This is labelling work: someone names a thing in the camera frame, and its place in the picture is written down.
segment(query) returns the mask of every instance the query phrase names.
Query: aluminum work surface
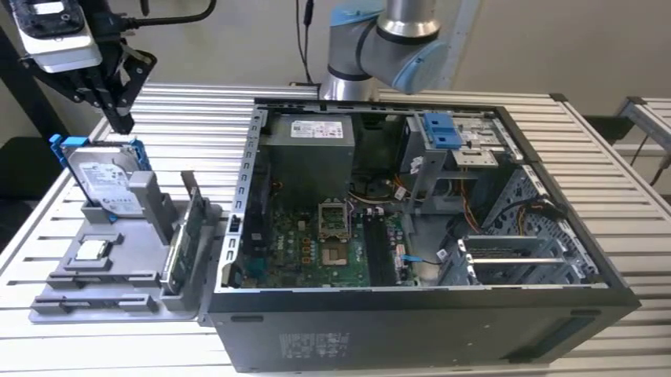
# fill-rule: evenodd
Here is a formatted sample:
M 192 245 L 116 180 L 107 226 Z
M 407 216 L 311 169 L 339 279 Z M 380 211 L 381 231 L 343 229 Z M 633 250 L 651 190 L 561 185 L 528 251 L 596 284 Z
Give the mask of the aluminum work surface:
M 619 110 L 671 153 L 671 98 L 629 97 Z
M 312 88 L 149 84 L 133 107 L 135 136 L 147 145 L 164 192 L 173 199 L 185 199 L 179 172 L 196 170 L 203 194 L 225 210 L 252 99 L 313 96 Z M 631 175 L 572 107 L 547 95 L 503 93 L 425 92 L 409 97 L 383 92 L 381 100 L 507 107 L 643 306 L 551 365 L 319 375 L 669 376 L 671 209 Z M 93 137 L 108 141 L 128 138 L 111 134 L 104 122 Z M 236 375 L 216 332 L 192 321 L 60 325 L 28 321 L 28 306 L 81 225 L 83 199 L 63 174 L 0 254 L 0 372 Z

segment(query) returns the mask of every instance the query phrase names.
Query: motherboard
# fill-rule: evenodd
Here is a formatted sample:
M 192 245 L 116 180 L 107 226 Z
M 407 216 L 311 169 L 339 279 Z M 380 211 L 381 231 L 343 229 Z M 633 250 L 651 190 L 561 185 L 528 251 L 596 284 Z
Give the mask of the motherboard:
M 243 287 L 369 287 L 413 284 L 397 214 L 323 203 L 315 211 L 272 213 L 265 257 L 247 256 Z

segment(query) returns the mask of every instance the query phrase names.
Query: case label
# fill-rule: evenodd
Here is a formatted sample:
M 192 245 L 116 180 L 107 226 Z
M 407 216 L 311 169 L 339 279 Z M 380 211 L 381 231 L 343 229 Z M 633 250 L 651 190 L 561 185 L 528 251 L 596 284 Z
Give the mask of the case label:
M 291 137 L 341 139 L 344 137 L 343 122 L 295 120 L 291 123 Z
M 280 334 L 281 358 L 347 357 L 349 343 L 348 332 Z

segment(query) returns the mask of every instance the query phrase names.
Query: gray power supply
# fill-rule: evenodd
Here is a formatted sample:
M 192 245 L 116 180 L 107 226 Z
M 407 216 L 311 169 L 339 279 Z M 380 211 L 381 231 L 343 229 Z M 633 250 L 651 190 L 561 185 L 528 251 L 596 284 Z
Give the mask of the gray power supply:
M 269 147 L 273 180 L 281 184 L 277 198 L 301 207 L 345 197 L 355 155 L 351 117 L 280 115 L 267 132 L 260 145 Z

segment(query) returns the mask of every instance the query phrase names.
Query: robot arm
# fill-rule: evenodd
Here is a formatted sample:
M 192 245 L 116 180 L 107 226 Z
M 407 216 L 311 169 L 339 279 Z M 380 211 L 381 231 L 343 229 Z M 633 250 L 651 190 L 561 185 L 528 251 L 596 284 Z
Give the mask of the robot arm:
M 132 49 L 121 33 L 200 21 L 216 3 L 209 0 L 205 11 L 193 16 L 136 20 L 112 13 L 107 0 L 9 0 L 26 51 L 22 65 L 73 102 L 100 108 L 115 132 L 128 134 L 135 125 L 129 108 L 157 60 Z M 140 0 L 140 5 L 147 15 L 148 0 Z
M 437 76 L 448 45 L 437 40 L 435 0 L 355 1 L 333 8 L 328 74 L 320 98 L 375 99 L 375 79 L 405 94 Z

